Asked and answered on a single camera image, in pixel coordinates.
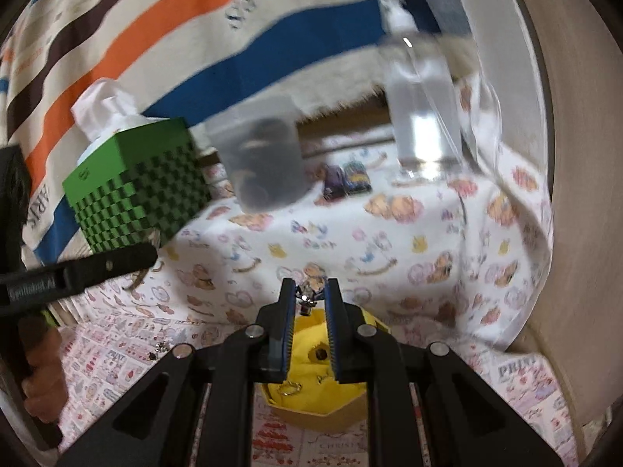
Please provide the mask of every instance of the orange stripe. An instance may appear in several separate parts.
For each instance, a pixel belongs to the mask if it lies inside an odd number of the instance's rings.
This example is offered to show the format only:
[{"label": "orange stripe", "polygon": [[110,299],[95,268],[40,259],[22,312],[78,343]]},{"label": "orange stripe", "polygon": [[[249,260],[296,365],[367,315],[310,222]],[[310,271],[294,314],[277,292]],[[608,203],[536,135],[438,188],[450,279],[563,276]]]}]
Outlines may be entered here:
[{"label": "orange stripe", "polygon": [[13,61],[13,58],[15,57],[15,54],[13,53],[13,49],[11,49],[10,47],[6,48],[6,51],[4,52],[4,54],[2,55],[2,62],[3,63],[7,63],[7,65]]},{"label": "orange stripe", "polygon": [[102,60],[69,86],[46,112],[43,135],[26,159],[32,192],[46,175],[46,160],[58,141],[74,124],[71,107],[95,80],[117,79],[147,49],[177,27],[202,14],[223,7],[229,0],[159,0],[138,16],[114,39]]}]

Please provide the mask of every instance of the brown stripe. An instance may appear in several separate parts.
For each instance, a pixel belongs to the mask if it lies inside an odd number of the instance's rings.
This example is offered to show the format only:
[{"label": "brown stripe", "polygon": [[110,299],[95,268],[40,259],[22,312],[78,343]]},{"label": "brown stripe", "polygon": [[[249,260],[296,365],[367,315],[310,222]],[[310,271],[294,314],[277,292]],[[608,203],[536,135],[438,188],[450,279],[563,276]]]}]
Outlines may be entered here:
[{"label": "brown stripe", "polygon": [[119,0],[101,0],[92,9],[65,26],[52,41],[48,59],[35,78],[20,91],[7,108],[7,138],[16,132],[32,114],[43,97],[43,84],[56,63],[68,52],[91,37],[101,26],[105,15]]}]

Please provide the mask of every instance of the bottle cap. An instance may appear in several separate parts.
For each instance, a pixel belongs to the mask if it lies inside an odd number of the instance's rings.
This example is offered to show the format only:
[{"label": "bottle cap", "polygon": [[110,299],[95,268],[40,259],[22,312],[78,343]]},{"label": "bottle cap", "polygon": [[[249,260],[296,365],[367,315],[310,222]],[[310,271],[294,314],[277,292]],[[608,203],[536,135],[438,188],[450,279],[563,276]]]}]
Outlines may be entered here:
[{"label": "bottle cap", "polygon": [[383,29],[386,33],[416,32],[417,25],[411,13],[403,7],[403,0],[379,0]]}]

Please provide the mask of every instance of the metal screw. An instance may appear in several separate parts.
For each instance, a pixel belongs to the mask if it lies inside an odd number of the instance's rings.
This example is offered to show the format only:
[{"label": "metal screw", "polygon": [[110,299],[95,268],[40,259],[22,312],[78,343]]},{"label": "metal screw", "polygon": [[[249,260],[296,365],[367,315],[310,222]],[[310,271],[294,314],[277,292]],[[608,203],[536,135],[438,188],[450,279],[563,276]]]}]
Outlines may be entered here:
[{"label": "metal screw", "polygon": [[192,354],[192,346],[190,344],[178,344],[173,348],[173,356],[178,360],[189,357]]},{"label": "metal screw", "polygon": [[435,356],[446,356],[449,352],[450,348],[443,342],[433,342],[431,344],[431,353]]},{"label": "metal screw", "polygon": [[249,325],[247,326],[247,329],[244,330],[244,333],[247,335],[248,338],[256,339],[264,335],[264,328],[262,328],[260,325]]},{"label": "metal screw", "polygon": [[376,334],[376,327],[368,324],[359,325],[357,333],[362,337],[372,337]]}]

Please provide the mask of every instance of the tissue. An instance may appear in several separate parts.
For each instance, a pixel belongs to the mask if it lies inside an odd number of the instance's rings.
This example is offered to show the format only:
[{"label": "tissue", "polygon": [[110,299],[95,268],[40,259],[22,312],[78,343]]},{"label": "tissue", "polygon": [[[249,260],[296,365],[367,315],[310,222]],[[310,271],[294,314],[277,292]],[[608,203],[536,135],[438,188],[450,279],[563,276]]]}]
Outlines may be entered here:
[{"label": "tissue", "polygon": [[72,107],[72,114],[76,126],[91,142],[80,155],[77,165],[115,133],[163,121],[163,118],[141,115],[133,96],[116,80],[105,77],[96,80],[80,95]]}]

